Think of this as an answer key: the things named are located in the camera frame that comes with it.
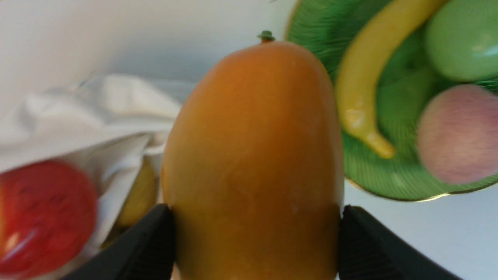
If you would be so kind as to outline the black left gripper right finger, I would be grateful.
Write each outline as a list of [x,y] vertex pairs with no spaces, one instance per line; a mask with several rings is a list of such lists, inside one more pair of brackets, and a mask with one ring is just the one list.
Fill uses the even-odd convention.
[[344,207],[338,233],[341,280],[457,280],[359,206]]

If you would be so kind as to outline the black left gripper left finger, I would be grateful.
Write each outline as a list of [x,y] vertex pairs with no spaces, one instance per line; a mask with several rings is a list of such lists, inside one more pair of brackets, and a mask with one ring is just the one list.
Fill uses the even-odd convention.
[[158,204],[117,241],[64,280],[169,280],[175,261],[175,223]]

